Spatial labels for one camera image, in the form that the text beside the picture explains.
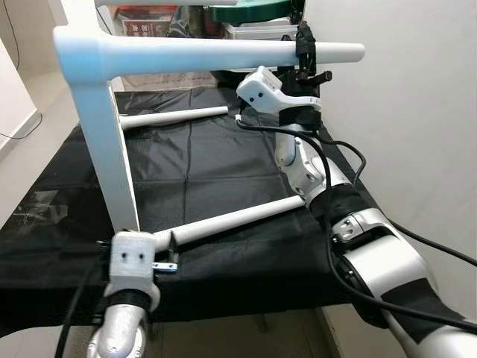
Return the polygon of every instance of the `floor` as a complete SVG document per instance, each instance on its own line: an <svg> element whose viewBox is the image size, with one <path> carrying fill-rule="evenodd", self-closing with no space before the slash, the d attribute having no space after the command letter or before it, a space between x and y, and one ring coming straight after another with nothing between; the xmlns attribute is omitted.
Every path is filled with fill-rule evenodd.
<svg viewBox="0 0 477 358"><path fill-rule="evenodd" d="M42 124L28 138L19 141L0 162L0 183L9 183L0 186L0 227L78 123L67 89L63 89L56 100L41 107ZM145 356L336 357L333 355L335 350L329 347L330 333L325 334L326 325L322 329L322 321L314 310L274 313L265 317L268 325L265 332L259 329L256 317L251 315L160 324L156 338L148 343ZM65 357L84 357L91 332L91 327L73 327ZM52 358L59 333L60 327L15 332L0 339L0 356Z"/></svg>

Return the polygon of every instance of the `plastic container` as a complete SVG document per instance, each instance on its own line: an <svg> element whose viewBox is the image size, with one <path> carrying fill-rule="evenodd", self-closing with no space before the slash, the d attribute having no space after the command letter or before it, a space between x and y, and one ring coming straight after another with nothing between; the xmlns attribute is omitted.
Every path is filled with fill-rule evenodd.
<svg viewBox="0 0 477 358"><path fill-rule="evenodd" d="M260 25L235 27L231 24L224 24L225 38L229 40L278 40L283 35L289 35L295 39L298 32L298 25Z"/></svg>

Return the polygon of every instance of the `green lid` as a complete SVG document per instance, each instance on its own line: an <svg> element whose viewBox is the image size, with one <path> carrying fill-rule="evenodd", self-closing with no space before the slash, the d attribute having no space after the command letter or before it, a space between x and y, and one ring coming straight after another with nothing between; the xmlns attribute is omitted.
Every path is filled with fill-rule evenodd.
<svg viewBox="0 0 477 358"><path fill-rule="evenodd" d="M238 0L235 6L210 6L212 21L238 24L261 22L290 15L290 0Z"/></svg>

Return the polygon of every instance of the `electric cord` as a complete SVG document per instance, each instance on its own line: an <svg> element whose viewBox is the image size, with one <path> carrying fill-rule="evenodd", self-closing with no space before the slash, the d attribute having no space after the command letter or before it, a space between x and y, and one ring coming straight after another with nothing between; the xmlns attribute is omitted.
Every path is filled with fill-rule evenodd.
<svg viewBox="0 0 477 358"><path fill-rule="evenodd" d="M63 322L63 327L61 328L60 338L58 339L57 350L54 353L54 358L63 358L63 354L66 347L66 342L68 340L69 329L72 326L72 317L75 313L76 306L80 300L81 295L83 294L84 288L91 280L92 275L95 273L100 260L96 259L89 268L85 271L84 276L81 278L79 286L76 288L75 295L69 305L68 312L66 313L65 321Z"/></svg>
<svg viewBox="0 0 477 358"><path fill-rule="evenodd" d="M236 117L236 124L238 125L239 128L244 129L246 131L261 131L261 132L272 132L272 133L282 133L282 134L288 134L291 136L295 136L297 138L300 138L304 142L307 142L310 144L311 147L313 147L314 150L318 153L321 161L323 162L323 167L325 171L325 178L330 178L331 177L331 171L329 169L329 164L328 160L323 153L323 150L321 147L310 137L307 136L301 132L296 132L292 131L289 129L284 129L284 128L278 128L278 127L265 127L265 126L260 126L260 125L247 125L241 121L241 116L237 115ZM382 310L387 310L389 312L394 312L398 313L401 315L407 315L413 318L418 318L426 321L431 321L434 323L438 324L444 324L456 328L460 328L462 330L465 330L469 333L472 334L477 334L477 324L473 324L467 321L458 321L455 319L450 319L446 318L440 315L435 315L432 313L425 313L422 311L417 311L413 310L407 307L402 307L396 304L390 304L388 302L384 302L381 300L378 300L374 297L371 297L369 295L366 295L354 287L350 286L341 276L339 273L336 271L335 264L333 262L333 257L332 257L332 249L331 249L331 240L332 240L332 232L331 232L331 221L329 219L329 192L331 190L331 183L330 180L326 180L326 189L322 193L322 195L325 195L326 199L326 205L323 209L324 211L324 225L325 225L325 234L326 234L326 259L329 264L330 271L332 272L333 277L338 281L338 283L346 289L353 297L367 302L369 304L372 304L376 307L381 308Z"/></svg>
<svg viewBox="0 0 477 358"><path fill-rule="evenodd" d="M411 237L412 239L424 244L428 245L432 248L435 248L437 250L440 250L442 252L445 252L446 254L449 254L453 257L457 257L458 259L465 261L466 263L469 263L472 266L477 267L477 260L474 260L472 257L468 257L467 255L462 254L461 252L458 252L456 250L453 250L451 248L447 248L446 246L443 246L441 244L437 244L436 242L433 242L429 239L425 239L422 236L417 235L416 233L413 233L406 229L405 227L402 227L401 225L397 224L396 222L393 222L391 219L389 219L389 222L399 231L404 233L405 235Z"/></svg>
<svg viewBox="0 0 477 358"><path fill-rule="evenodd" d="M18 58L15 68L18 71L18 68L20 67L20 50L18 48L18 41L16 40L15 30L13 29L12 19L10 18L10 14L8 13L8 8L7 8L7 5L5 4L5 1L6 0L3 0L3 7L5 8L5 13L7 14L7 18L8 18L8 23L10 23L10 27L12 29L13 39L15 40L16 57Z"/></svg>
<svg viewBox="0 0 477 358"><path fill-rule="evenodd" d="M24 136L8 136L7 134L0 133L0 136L5 136L10 139L15 139L15 140L20 140L20 139L25 139L27 136L32 134L43 122L43 114L40 113L40 120L38 121L37 125L35 125L26 135Z"/></svg>
<svg viewBox="0 0 477 358"><path fill-rule="evenodd" d="M109 28L108 25L106 24L106 21L104 21L104 17L101 15L101 13L99 12L98 8L96 8L96 12L98 13L99 17L101 17L101 21L103 22L104 27L107 29L107 32L109 32L110 35L112 35L113 33L111 32L110 28Z"/></svg>
<svg viewBox="0 0 477 358"><path fill-rule="evenodd" d="M353 182L351 183L353 186L356 186L356 183L358 183L359 176L364 170L364 167L366 167L366 157L356 148L353 147L351 144L348 142L344 142L342 140L327 140L322 138L317 131L313 132L315 135L315 138L318 139L320 143L326 144L326 145L341 145L345 148L348 148L351 150L356 156L360 159L361 164L358 167L358 170L356 170L355 176L353 177Z"/></svg>

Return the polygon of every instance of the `black cloth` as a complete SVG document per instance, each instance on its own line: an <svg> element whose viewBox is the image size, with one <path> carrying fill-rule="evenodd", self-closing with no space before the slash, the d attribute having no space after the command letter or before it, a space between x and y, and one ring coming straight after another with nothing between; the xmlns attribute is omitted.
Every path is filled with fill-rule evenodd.
<svg viewBox="0 0 477 358"><path fill-rule="evenodd" d="M235 91L120 92L116 101L119 112L130 115L230 109L213 119L125 134L142 230L155 232L294 194L274 163L274 135L236 127ZM251 108L242 118L277 125L276 117ZM339 150L326 149L352 176ZM112 235L83 134L75 128L0 231L0 334L61 324L93 261L95 242ZM178 273L156 278L162 297L154 321L348 302L329 273L323 232L306 209L181 247L179 264ZM91 323L106 282L103 272L88 285L75 324Z"/></svg>

